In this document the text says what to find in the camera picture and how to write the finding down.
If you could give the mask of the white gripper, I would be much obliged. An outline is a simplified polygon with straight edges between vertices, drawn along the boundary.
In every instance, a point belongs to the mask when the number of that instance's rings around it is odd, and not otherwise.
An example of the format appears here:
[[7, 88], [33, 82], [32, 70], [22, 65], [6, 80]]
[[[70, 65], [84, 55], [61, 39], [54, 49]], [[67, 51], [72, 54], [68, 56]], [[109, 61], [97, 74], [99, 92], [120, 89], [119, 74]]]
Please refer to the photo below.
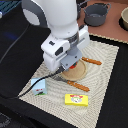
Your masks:
[[43, 58], [46, 67], [54, 72], [59, 67], [68, 70], [82, 58], [81, 50], [90, 43], [88, 26], [82, 25], [80, 30], [68, 39], [57, 39], [52, 35], [42, 43]]

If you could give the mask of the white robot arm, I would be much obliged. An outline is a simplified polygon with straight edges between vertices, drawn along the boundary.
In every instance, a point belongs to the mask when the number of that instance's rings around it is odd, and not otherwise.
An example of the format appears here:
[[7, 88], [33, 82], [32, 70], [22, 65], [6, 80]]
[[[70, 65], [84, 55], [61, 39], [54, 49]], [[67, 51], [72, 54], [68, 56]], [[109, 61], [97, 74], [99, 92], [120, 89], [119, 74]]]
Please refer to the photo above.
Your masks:
[[32, 25], [51, 31], [41, 45], [45, 65], [50, 71], [59, 67], [68, 70], [82, 58], [81, 49], [90, 39], [88, 27], [78, 27], [75, 0], [22, 0], [22, 9]]

